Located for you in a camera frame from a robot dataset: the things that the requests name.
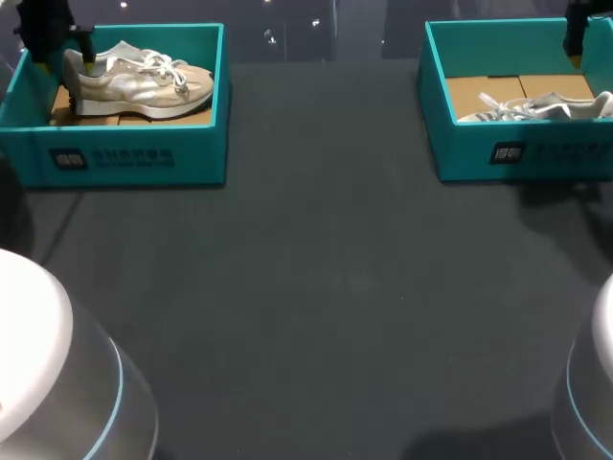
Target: teal bin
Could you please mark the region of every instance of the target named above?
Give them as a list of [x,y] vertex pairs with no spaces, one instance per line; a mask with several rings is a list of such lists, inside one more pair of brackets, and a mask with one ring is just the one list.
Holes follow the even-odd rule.
[[[456,121],[445,78],[576,74],[565,34],[562,18],[426,23],[418,90],[440,180],[613,176],[613,120]],[[591,20],[583,46],[592,93],[612,91],[611,20]]]
[[[0,149],[23,185],[222,184],[231,89],[223,25],[98,26],[92,39],[99,51],[123,40],[214,72],[211,123],[47,126],[58,83],[35,67],[26,52],[0,107]],[[58,163],[61,155],[71,159],[68,167]]]

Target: shoe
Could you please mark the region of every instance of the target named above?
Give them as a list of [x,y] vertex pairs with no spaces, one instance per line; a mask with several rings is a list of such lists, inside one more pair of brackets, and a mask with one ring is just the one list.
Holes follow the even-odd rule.
[[124,42],[98,54],[90,75],[81,54],[66,50],[62,72],[79,116],[136,113],[153,120],[178,118],[206,105],[214,89],[210,71]]
[[507,103],[498,103],[486,93],[481,93],[479,98],[493,110],[467,115],[458,122],[613,118],[613,94],[608,91],[602,92],[596,99],[583,100],[564,98],[556,93]]
[[498,103],[486,93],[479,94],[479,99],[489,105],[493,110],[466,115],[458,120],[458,122],[516,122],[523,120],[571,118],[570,109],[566,103],[552,102],[544,105],[534,105],[534,101],[526,98],[513,99],[506,103]]
[[532,101],[535,108],[553,104],[565,104],[572,120],[613,118],[613,94],[603,91],[596,99],[568,99],[556,93],[549,93]]

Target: cardboard box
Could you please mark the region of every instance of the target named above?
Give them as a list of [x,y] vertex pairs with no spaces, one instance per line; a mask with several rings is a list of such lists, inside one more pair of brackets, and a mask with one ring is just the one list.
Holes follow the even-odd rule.
[[501,103],[613,91],[611,19],[590,21],[580,72],[562,47],[566,25],[563,18],[426,23],[418,90],[441,180],[613,177],[611,119],[457,121],[488,110],[481,91]]
[[[222,184],[230,75],[222,24],[97,26],[96,50],[124,40],[216,76],[211,108],[182,121],[75,119],[57,80],[22,55],[0,107],[0,150],[26,187]],[[52,58],[60,68],[61,53]]]

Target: black table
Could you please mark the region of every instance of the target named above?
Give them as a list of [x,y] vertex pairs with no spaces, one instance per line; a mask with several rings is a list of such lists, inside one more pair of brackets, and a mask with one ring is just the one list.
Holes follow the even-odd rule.
[[150,382],[159,460],[555,458],[609,184],[443,185],[414,60],[243,64],[226,187],[30,193]]

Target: shoelace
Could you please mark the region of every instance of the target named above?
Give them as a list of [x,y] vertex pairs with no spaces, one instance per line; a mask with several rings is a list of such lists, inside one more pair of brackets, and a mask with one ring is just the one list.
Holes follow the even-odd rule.
[[531,107],[529,99],[513,99],[505,103],[498,103],[486,93],[479,94],[479,99],[493,109],[495,120],[514,121],[539,118]]
[[172,84],[174,88],[179,92],[185,92],[188,89],[188,79],[183,72],[176,69],[177,65],[187,65],[185,60],[177,59],[172,60],[170,56],[163,55],[157,51],[143,50],[145,53],[145,59],[143,62],[136,62],[133,60],[125,59],[131,64],[137,67],[138,72],[157,73],[162,76],[163,79],[166,76],[172,76]]

